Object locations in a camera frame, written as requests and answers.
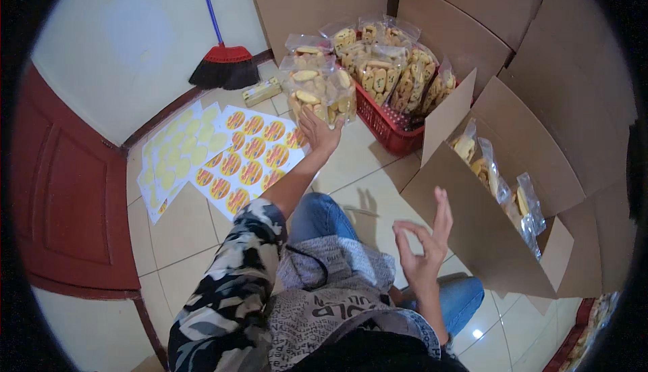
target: blue broom handle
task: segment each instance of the blue broom handle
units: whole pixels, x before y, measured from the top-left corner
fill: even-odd
[[[216,23],[216,16],[214,16],[214,8],[211,7],[211,0],[205,0],[207,2],[207,9],[209,9],[209,15],[211,16],[211,22],[214,25],[214,30],[216,31],[216,37],[218,37],[218,44],[223,44],[223,39],[220,36],[220,30],[218,29],[218,24]]]

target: tile floor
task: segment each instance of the tile floor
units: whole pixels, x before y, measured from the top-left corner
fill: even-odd
[[[274,63],[259,66],[263,79],[278,75]],[[244,107],[240,91],[216,89],[201,97],[203,107],[218,101]],[[253,109],[292,118],[285,95]],[[142,140],[128,157],[128,222],[142,296],[162,343],[195,288],[231,223],[191,184],[175,198],[156,225],[146,214],[135,178],[141,170]],[[399,192],[421,164],[420,152],[398,158],[386,152],[360,119],[345,127],[340,147],[322,169],[312,189],[330,194],[344,208],[366,244],[393,255],[396,286],[404,287],[392,233],[394,219],[423,222]],[[419,247],[412,241],[412,247]],[[452,252],[441,274],[470,273]],[[573,326],[579,298],[553,301],[542,315],[526,296],[486,291],[482,306],[455,338],[455,350],[471,371],[541,371]]]

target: open cardboard box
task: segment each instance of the open cardboard box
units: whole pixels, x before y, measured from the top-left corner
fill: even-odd
[[[434,187],[448,190],[454,217],[450,249],[484,287],[557,298],[573,238],[555,214],[583,201],[583,190],[546,129],[496,77],[470,108],[475,78],[476,69],[427,117],[421,169],[401,195],[433,224]],[[463,131],[470,117],[476,119],[477,136],[491,141],[500,172],[510,185],[515,185],[517,175],[530,174],[547,218],[547,229],[537,238],[539,262],[490,191],[447,142],[456,129]],[[571,295],[561,291],[560,296]]]

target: door panel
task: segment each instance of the door panel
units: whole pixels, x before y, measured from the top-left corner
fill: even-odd
[[[126,159],[56,96],[33,65],[16,110],[12,216],[26,269],[78,287],[139,289]]]

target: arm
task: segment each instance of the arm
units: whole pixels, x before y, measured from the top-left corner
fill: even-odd
[[[310,144],[311,153],[302,159],[289,173],[263,192],[267,199],[281,210],[284,218],[290,217],[299,200],[306,192],[315,174],[326,164],[328,158],[340,143],[343,121],[331,130],[315,113],[302,109],[299,124]]]
[[[342,133],[341,123],[330,130],[305,110],[300,123],[312,153],[235,216],[232,231],[171,327],[171,371],[229,371],[241,363],[246,370],[263,367],[271,341],[263,309],[275,281],[278,248],[287,239],[285,219]]]
[[[434,197],[437,200],[437,214],[434,217],[432,235],[425,227],[412,222],[396,221],[393,230],[405,278],[416,295],[417,312],[433,328],[439,338],[439,343],[445,345],[449,337],[441,313],[437,276],[443,259],[448,254],[452,212],[448,202],[448,193],[445,190],[436,187]],[[423,255],[414,255],[411,252],[405,230],[416,235],[423,246]]]

